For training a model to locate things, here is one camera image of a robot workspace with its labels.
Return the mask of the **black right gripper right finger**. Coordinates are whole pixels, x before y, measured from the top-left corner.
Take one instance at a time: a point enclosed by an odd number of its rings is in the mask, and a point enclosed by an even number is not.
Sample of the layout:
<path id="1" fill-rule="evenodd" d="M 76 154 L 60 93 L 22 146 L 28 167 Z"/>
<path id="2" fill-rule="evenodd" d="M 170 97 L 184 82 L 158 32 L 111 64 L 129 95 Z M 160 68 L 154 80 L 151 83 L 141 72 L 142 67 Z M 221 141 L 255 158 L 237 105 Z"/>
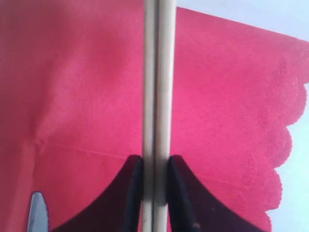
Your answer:
<path id="1" fill-rule="evenodd" d="M 167 202 L 173 232 L 258 231 L 211 194 L 179 155 L 168 161 Z"/>

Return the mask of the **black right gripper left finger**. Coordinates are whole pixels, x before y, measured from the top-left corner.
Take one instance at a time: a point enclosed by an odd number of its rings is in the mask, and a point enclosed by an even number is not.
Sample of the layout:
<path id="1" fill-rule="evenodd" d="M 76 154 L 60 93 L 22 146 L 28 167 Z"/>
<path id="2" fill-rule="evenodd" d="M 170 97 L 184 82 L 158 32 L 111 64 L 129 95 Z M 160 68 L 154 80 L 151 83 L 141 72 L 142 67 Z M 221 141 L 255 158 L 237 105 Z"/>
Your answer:
<path id="1" fill-rule="evenodd" d="M 143 198 L 143 160 L 130 155 L 108 187 L 54 232 L 136 232 Z"/>

